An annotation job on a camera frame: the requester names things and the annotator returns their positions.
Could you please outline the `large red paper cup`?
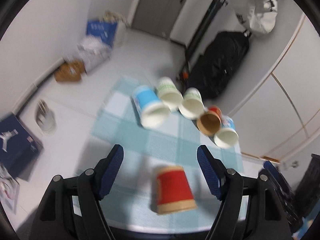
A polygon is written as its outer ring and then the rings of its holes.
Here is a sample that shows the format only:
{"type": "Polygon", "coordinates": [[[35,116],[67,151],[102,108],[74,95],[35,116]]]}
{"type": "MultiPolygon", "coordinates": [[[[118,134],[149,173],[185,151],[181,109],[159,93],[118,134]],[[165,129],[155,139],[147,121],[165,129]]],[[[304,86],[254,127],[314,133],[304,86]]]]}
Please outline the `large red paper cup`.
{"type": "Polygon", "coordinates": [[[157,215],[195,210],[197,204],[185,170],[180,165],[160,165],[152,171],[150,209],[157,215]]]}

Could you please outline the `blue cartoon paper cup right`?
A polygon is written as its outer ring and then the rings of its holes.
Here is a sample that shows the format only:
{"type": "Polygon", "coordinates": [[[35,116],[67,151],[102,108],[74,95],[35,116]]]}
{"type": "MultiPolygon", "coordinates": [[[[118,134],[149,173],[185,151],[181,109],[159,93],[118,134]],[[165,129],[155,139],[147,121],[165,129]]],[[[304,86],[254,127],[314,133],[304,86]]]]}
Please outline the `blue cartoon paper cup right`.
{"type": "Polygon", "coordinates": [[[239,142],[234,121],[226,115],[222,116],[221,121],[221,128],[214,135],[214,143],[219,148],[231,148],[239,142]]]}

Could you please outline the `small red paper cup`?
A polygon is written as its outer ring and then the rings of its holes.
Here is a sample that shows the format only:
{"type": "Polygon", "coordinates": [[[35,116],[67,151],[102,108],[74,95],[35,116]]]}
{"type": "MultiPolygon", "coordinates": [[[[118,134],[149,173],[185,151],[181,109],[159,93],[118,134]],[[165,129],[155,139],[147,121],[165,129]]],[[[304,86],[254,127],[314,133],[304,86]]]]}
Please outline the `small red paper cup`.
{"type": "Polygon", "coordinates": [[[197,120],[196,124],[201,133],[212,137],[221,128],[222,112],[217,106],[210,106],[197,120]]]}

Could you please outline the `green white paper cup right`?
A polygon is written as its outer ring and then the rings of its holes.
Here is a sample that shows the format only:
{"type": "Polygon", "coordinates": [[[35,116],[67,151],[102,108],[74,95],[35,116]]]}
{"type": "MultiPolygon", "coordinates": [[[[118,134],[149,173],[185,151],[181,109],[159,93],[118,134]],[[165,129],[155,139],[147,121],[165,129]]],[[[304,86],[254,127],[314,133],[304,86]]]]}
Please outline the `green white paper cup right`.
{"type": "Polygon", "coordinates": [[[199,90],[194,87],[188,88],[178,109],[189,120],[199,118],[204,113],[204,104],[199,90]]]}

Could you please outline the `green white paper cup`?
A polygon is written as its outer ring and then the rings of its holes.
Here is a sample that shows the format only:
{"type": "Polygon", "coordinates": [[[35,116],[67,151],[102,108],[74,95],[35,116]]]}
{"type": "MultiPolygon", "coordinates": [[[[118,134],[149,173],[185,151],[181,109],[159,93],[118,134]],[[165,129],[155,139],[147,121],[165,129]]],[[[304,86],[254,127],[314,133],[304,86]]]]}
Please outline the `green white paper cup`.
{"type": "Polygon", "coordinates": [[[181,92],[176,88],[174,82],[169,77],[161,77],[156,86],[157,96],[169,107],[171,112],[178,110],[183,101],[181,92]]]}
{"type": "Polygon", "coordinates": [[[188,88],[178,109],[189,120],[199,118],[204,113],[204,104],[199,90],[194,87],[188,88]]]}

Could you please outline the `green white paper cup left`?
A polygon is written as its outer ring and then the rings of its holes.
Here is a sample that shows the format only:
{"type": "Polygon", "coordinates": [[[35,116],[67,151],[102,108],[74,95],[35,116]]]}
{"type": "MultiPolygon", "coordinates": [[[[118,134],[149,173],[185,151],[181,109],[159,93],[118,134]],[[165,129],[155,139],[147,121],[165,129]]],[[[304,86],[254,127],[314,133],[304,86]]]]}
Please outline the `green white paper cup left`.
{"type": "Polygon", "coordinates": [[[161,77],[156,86],[157,96],[169,107],[171,112],[178,110],[183,101],[181,92],[176,88],[174,82],[169,77],[161,77]]]}

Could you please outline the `teal checkered tablecloth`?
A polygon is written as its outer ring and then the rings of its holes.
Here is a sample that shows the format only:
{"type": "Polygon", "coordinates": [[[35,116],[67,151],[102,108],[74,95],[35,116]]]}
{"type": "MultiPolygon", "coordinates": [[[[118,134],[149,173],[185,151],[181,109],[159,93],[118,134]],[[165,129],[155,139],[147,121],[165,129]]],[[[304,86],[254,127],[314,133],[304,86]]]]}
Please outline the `teal checkered tablecloth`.
{"type": "Polygon", "coordinates": [[[217,147],[192,121],[180,113],[171,114],[156,129],[140,126],[131,95],[139,83],[127,77],[112,87],[89,136],[76,168],[80,175],[106,157],[115,144],[124,149],[124,159],[111,192],[100,202],[109,226],[145,233],[190,233],[208,230],[220,202],[214,197],[200,170],[196,151],[206,145],[225,167],[242,172],[239,146],[217,147]],[[194,195],[194,210],[158,215],[156,213],[156,170],[180,165],[194,195]]]}

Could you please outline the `white bucket on floor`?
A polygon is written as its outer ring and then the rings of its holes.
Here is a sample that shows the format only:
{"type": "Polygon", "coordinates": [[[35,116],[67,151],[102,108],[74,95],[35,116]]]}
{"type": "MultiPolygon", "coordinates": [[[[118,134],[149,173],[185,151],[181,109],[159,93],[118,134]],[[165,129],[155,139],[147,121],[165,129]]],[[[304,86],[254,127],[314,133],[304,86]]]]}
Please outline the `white bucket on floor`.
{"type": "Polygon", "coordinates": [[[42,99],[37,102],[35,121],[44,134],[52,135],[55,133],[57,126],[54,112],[42,99]]]}

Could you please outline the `brown plush slippers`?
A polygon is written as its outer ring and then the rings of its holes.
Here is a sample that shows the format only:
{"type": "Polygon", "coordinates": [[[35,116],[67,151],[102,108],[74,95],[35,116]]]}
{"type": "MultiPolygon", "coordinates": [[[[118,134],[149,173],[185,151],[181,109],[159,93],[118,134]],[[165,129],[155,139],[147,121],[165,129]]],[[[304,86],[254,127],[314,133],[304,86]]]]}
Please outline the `brown plush slippers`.
{"type": "Polygon", "coordinates": [[[85,72],[82,61],[75,60],[62,64],[54,73],[56,82],[79,82],[81,75],[85,72]]]}

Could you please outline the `black backpack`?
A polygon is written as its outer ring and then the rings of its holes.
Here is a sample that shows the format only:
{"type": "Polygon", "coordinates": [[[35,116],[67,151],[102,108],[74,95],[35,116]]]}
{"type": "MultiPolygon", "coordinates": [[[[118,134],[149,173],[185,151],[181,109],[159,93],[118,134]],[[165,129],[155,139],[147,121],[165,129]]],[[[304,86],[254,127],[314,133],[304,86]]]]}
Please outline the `black backpack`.
{"type": "Polygon", "coordinates": [[[221,31],[199,55],[187,79],[186,88],[196,88],[204,100],[219,97],[249,51],[250,35],[221,31]]]}

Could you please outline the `grey plastic parcel bag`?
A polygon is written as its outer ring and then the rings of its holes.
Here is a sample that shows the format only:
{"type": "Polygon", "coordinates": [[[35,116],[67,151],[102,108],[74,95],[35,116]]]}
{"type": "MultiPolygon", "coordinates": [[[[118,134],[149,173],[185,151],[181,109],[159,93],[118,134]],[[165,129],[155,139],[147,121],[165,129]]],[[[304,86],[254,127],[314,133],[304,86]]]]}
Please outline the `grey plastic parcel bag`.
{"type": "Polygon", "coordinates": [[[95,67],[108,60],[112,48],[105,44],[101,38],[88,35],[77,45],[79,58],[83,61],[85,72],[92,71],[95,67]]]}

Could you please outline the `blue cardboard box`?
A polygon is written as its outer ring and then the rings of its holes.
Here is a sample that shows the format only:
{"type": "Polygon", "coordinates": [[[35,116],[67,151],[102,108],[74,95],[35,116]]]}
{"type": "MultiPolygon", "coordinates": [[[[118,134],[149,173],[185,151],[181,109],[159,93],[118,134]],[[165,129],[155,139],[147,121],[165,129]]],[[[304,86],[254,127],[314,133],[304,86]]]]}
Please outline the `blue cardboard box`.
{"type": "Polygon", "coordinates": [[[90,20],[87,22],[86,35],[100,38],[104,44],[112,48],[117,26],[117,22],[110,23],[101,20],[90,20]]]}

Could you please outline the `white tote bag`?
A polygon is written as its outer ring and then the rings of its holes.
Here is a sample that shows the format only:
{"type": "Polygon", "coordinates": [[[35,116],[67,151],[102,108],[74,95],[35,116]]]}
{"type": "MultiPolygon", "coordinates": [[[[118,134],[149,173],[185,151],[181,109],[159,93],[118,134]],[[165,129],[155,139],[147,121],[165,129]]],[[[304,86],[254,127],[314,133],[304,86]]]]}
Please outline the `white tote bag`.
{"type": "Polygon", "coordinates": [[[229,0],[240,24],[257,37],[269,34],[276,25],[277,0],[229,0]]]}

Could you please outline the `black coat rack stand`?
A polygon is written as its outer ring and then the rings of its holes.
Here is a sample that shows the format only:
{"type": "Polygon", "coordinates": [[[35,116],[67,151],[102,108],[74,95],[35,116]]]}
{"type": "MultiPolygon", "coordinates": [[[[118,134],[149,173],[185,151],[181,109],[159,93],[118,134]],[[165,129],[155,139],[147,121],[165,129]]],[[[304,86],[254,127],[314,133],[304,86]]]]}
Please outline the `black coat rack stand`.
{"type": "Polygon", "coordinates": [[[191,39],[191,42],[184,50],[185,61],[184,64],[182,64],[181,69],[176,76],[176,81],[183,82],[186,80],[187,75],[189,73],[189,60],[192,58],[193,54],[198,48],[212,20],[215,18],[222,6],[226,3],[226,0],[212,0],[212,2],[210,3],[204,17],[202,18],[202,21],[200,22],[198,28],[195,31],[195,34],[191,39]]]}

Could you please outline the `grey door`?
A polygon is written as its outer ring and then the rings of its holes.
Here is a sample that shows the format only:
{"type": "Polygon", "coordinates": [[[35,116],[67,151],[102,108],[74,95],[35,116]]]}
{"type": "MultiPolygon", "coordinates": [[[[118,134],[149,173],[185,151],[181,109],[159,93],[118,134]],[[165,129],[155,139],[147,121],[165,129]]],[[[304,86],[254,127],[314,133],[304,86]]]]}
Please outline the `grey door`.
{"type": "Polygon", "coordinates": [[[131,28],[168,39],[186,0],[139,0],[131,28]]]}

